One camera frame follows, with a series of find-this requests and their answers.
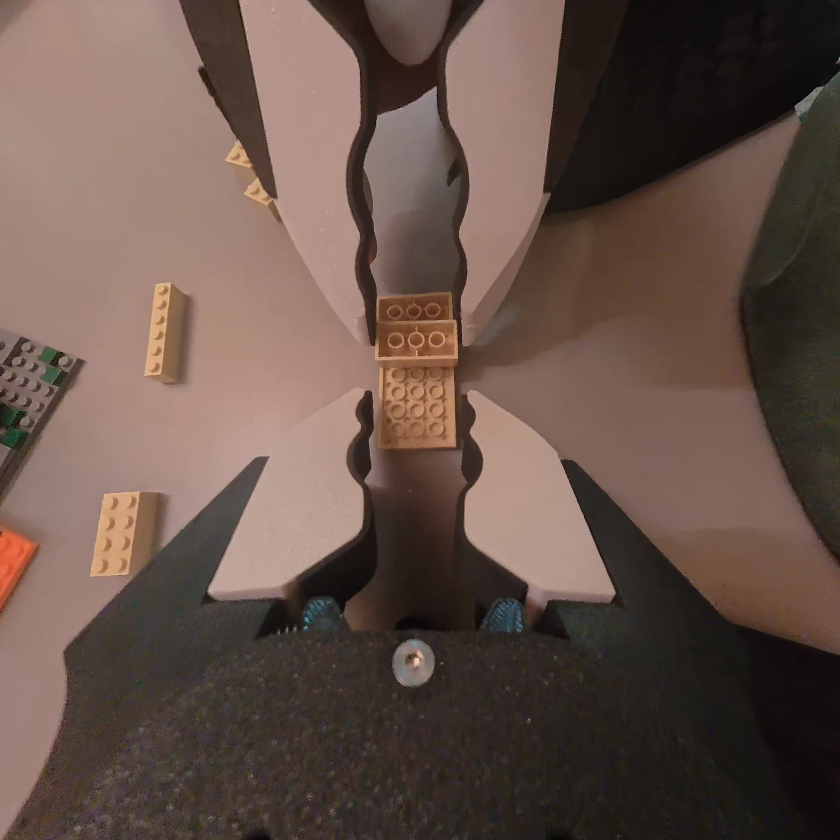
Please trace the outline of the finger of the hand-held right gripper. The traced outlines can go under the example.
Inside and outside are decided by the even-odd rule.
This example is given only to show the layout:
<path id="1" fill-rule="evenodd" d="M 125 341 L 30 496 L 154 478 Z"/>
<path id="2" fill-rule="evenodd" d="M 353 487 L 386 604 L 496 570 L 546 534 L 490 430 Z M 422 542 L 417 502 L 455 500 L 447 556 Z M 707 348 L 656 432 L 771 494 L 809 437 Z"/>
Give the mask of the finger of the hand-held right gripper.
<path id="1" fill-rule="evenodd" d="M 324 2 L 239 7 L 281 218 L 332 310 L 372 343 L 373 223 L 362 170 L 375 113 L 359 44 Z"/>
<path id="2" fill-rule="evenodd" d="M 438 110 L 461 166 L 461 340 L 508 294 L 549 201 L 545 173 L 564 1 L 468 2 L 442 45 Z"/>

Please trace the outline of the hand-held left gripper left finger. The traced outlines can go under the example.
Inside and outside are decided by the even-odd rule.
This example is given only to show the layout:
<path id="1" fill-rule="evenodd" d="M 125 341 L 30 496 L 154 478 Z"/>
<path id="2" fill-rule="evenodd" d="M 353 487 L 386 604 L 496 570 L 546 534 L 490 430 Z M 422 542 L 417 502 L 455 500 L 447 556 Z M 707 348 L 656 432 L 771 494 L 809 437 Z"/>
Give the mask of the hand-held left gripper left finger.
<path id="1" fill-rule="evenodd" d="M 208 587 L 220 602 L 318 596 L 344 608 L 376 570 L 373 395 L 355 388 L 284 433 Z"/>

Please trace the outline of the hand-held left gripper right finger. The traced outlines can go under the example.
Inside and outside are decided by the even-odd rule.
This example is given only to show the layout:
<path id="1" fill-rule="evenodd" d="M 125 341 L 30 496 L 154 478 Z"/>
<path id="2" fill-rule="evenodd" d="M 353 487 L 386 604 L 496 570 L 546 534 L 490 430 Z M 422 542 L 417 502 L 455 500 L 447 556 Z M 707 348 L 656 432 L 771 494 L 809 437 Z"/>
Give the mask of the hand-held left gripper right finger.
<path id="1" fill-rule="evenodd" d="M 512 599 L 541 615 L 554 601 L 611 602 L 615 586 L 554 448 L 479 391 L 462 395 L 459 418 L 456 568 L 478 608 Z"/>

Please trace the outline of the large tan brick plate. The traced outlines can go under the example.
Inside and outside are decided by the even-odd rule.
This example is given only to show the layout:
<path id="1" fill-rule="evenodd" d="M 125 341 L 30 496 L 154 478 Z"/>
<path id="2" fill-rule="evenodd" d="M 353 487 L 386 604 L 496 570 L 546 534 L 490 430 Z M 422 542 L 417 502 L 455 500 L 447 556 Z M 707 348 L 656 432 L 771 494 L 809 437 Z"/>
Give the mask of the large tan brick plate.
<path id="1" fill-rule="evenodd" d="M 382 367 L 379 386 L 381 449 L 456 448 L 454 368 Z"/>

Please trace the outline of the tan two-by-four brick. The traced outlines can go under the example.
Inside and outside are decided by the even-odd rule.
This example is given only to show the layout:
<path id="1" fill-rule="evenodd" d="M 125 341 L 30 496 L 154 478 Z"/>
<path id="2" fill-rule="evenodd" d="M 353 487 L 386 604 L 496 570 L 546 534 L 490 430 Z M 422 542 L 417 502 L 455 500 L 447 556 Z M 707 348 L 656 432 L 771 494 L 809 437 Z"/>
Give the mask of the tan two-by-four brick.
<path id="1" fill-rule="evenodd" d="M 161 493 L 122 491 L 101 499 L 91 578 L 136 574 L 151 559 Z"/>
<path id="2" fill-rule="evenodd" d="M 454 368 L 459 361 L 457 321 L 379 322 L 374 357 L 385 368 Z"/>
<path id="3" fill-rule="evenodd" d="M 377 322 L 452 320 L 452 293 L 441 291 L 378 297 L 375 314 Z"/>

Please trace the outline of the long narrow tan brick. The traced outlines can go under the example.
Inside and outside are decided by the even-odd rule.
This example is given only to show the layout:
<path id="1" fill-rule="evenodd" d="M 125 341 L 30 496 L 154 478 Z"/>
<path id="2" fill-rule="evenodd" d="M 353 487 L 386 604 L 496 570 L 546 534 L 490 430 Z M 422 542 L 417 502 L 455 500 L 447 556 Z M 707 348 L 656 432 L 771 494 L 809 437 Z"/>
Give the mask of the long narrow tan brick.
<path id="1" fill-rule="evenodd" d="M 186 295 L 171 282 L 154 288 L 144 375 L 166 385 L 181 380 L 182 333 Z"/>

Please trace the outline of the grey desk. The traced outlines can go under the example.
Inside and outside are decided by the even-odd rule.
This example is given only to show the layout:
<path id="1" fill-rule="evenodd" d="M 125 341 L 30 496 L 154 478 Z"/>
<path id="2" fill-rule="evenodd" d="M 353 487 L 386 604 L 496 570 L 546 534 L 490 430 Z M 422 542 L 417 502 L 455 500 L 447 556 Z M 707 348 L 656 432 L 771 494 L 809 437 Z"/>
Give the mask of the grey desk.
<path id="1" fill-rule="evenodd" d="M 63 652 L 125 586 L 89 575 L 101 499 L 160 492 L 167 544 L 286 429 L 354 387 L 358 343 L 244 196 L 177 2 L 3 12 L 2 326 L 81 357 L 2 505 L 39 551 L 2 610 L 2 834 L 60 723 Z M 551 216 L 458 366 L 573 459 L 735 623 L 835 653 L 838 566 L 767 435 L 742 272 L 794 114 L 615 203 Z M 144 375 L 154 288 L 181 380 Z"/>

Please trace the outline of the black quilted seat cushion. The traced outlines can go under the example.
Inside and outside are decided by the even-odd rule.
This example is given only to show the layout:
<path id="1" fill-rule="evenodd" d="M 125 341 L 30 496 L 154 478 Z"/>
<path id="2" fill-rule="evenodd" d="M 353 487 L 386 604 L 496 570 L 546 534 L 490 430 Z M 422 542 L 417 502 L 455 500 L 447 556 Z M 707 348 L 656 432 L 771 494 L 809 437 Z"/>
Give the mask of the black quilted seat cushion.
<path id="1" fill-rule="evenodd" d="M 629 2 L 546 214 L 626 196 L 772 123 L 838 53 L 838 1 Z"/>

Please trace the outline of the grey green brick-built model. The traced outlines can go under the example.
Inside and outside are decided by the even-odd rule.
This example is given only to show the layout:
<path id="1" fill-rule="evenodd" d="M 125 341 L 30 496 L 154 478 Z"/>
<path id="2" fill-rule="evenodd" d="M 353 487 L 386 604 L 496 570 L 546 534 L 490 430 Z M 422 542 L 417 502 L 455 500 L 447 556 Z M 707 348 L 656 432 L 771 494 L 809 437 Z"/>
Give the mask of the grey green brick-built model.
<path id="1" fill-rule="evenodd" d="M 85 361 L 75 354 L 1 329 L 1 500 L 5 502 L 31 450 Z M 39 543 L 1 527 L 1 607 L 15 593 Z"/>

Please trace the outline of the person's dark green hoodie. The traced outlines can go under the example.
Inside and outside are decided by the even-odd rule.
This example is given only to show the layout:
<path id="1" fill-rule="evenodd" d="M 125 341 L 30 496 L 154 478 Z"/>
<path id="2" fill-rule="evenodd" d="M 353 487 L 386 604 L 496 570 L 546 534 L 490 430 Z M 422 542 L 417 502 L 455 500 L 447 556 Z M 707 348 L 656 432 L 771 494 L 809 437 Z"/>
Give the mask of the person's dark green hoodie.
<path id="1" fill-rule="evenodd" d="M 763 420 L 839 556 L 839 76 L 801 117 L 744 273 L 742 330 Z"/>

